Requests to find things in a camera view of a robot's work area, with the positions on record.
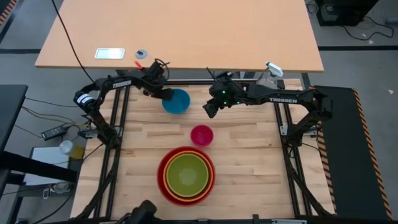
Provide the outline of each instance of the gray floor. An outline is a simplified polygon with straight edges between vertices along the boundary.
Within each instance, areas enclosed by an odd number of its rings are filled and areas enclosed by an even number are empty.
[[[383,22],[386,16],[398,15],[398,1],[380,0],[377,6],[369,12],[377,22]],[[344,45],[398,45],[398,35],[393,39],[374,36],[373,43],[354,40],[347,36],[340,27],[320,27],[314,14],[309,15],[319,46]],[[39,49],[51,28],[55,11],[50,1],[24,1],[16,19],[7,35],[0,44],[0,49]],[[375,30],[388,32],[382,27],[375,27],[364,22],[358,28],[350,28],[353,35],[369,35]],[[363,110],[368,122],[374,150],[376,152],[384,186],[389,197],[390,206],[395,219],[398,219],[398,135],[396,129],[397,100],[397,62],[398,51],[383,52],[321,52],[325,72],[310,75],[310,81],[316,85],[346,86],[358,89],[363,103]],[[79,69],[38,69],[34,67],[36,54],[5,55],[0,54],[1,81],[0,84],[24,83],[29,86],[27,96],[31,98],[72,105],[74,92],[84,83],[89,83],[84,73]],[[93,78],[114,74],[111,70],[88,70]],[[287,74],[286,78],[300,77],[299,74]],[[171,78],[208,78],[205,72],[173,71]],[[52,113],[68,116],[76,122],[83,122],[79,109],[59,108],[26,101],[25,106],[39,113]],[[17,124],[39,134],[45,129],[57,125],[52,121],[37,119],[21,111]],[[75,131],[68,133],[65,139],[71,139]],[[54,146],[59,139],[43,142],[20,129],[14,128],[6,146],[7,151],[28,156],[34,146]],[[16,187],[8,185],[5,192],[15,191]],[[5,223],[15,195],[5,195],[0,201],[0,223]],[[25,198],[19,217],[34,222],[57,208],[65,197],[54,197],[48,200],[42,198]],[[70,200],[57,214],[47,221],[60,221],[69,218],[72,207]]]

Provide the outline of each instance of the wooden table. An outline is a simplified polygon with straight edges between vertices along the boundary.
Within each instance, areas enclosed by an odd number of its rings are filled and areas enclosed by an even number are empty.
[[[175,69],[323,71],[301,0],[65,0],[60,14],[86,68],[134,68],[144,49]],[[126,49],[122,60],[94,58],[112,47]],[[35,65],[79,67],[59,18]]]
[[[300,80],[285,80],[285,84],[288,89],[301,89]],[[191,96],[190,108],[180,115],[166,113],[160,100],[131,89],[112,220],[131,212],[145,199],[157,206],[156,216],[162,219],[249,219],[255,213],[260,218],[293,218],[274,105],[234,106],[220,110],[210,119],[201,107],[211,97],[208,85],[178,88],[187,90]],[[114,99],[112,93],[101,107],[108,122]],[[307,114],[300,105],[291,105],[290,110],[295,123]],[[155,178],[157,166],[171,149],[192,145],[189,134],[198,124],[209,125],[215,133],[214,141],[203,150],[215,164],[216,183],[210,196],[199,205],[178,207],[160,194]],[[303,141],[317,145],[313,138],[305,137]],[[97,139],[89,140],[86,153],[99,144]],[[299,150],[308,188],[334,213],[319,152],[308,146]],[[78,215],[96,192],[103,156],[104,147],[84,162],[71,217]],[[303,213],[301,194],[298,195]],[[101,215],[104,215],[107,196],[105,193]]]

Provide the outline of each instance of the wooden tabletop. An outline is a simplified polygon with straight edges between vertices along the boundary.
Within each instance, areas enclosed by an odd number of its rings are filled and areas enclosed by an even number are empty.
[[[286,85],[289,89],[301,88],[300,80],[287,80]],[[247,219],[252,218],[252,214],[259,214],[260,218],[293,218],[274,105],[238,105],[220,110],[210,119],[201,107],[210,98],[208,85],[178,88],[187,90],[191,96],[190,108],[180,115],[166,113],[160,100],[144,96],[135,88],[131,90],[112,219],[117,220],[131,212],[145,199],[157,206],[156,216],[162,219]],[[113,93],[107,95],[101,107],[108,121]],[[300,105],[290,108],[295,123],[307,114]],[[209,125],[215,133],[211,145],[203,150],[215,165],[216,183],[210,196],[199,205],[178,207],[160,194],[155,175],[167,152],[179,146],[192,146],[190,131],[198,124]],[[303,141],[317,145],[310,137]],[[99,144],[97,139],[89,140],[86,154]],[[308,188],[333,213],[319,152],[308,146],[299,150]],[[78,215],[96,192],[103,155],[104,147],[83,163],[71,217]],[[301,211],[304,211],[301,194],[298,195]],[[107,196],[106,192],[102,215],[105,214]]]
[[[65,0],[60,14],[87,68],[134,68],[144,49],[175,69],[323,71],[303,0]],[[98,48],[126,53],[98,60]],[[35,65],[79,67],[58,18]]]

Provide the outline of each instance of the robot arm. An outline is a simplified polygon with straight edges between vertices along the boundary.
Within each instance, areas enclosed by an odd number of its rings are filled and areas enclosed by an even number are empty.
[[[132,85],[138,89],[143,88],[144,94],[147,96],[169,100],[174,91],[170,88],[163,89],[167,82],[163,76],[165,66],[165,63],[156,59],[149,68],[133,70],[122,76],[100,78],[75,93],[73,101],[90,116],[97,127],[97,137],[102,143],[112,148],[120,143],[116,130],[105,121],[100,113],[100,106],[103,104],[106,94],[111,90]],[[91,91],[99,91],[97,99],[90,95]]]
[[[203,106],[209,118],[219,109],[234,105],[261,105],[263,103],[290,103],[306,107],[308,114],[297,124],[288,127],[289,144],[301,146],[302,136],[319,121],[331,118],[332,102],[318,90],[275,90],[263,85],[236,83],[224,72],[215,78],[210,87],[212,99]]]

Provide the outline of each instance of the green bowl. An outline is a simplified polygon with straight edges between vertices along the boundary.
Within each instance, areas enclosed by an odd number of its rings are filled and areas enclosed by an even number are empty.
[[[182,154],[171,161],[166,170],[167,185],[181,197],[199,194],[209,181],[205,161],[194,154]]]

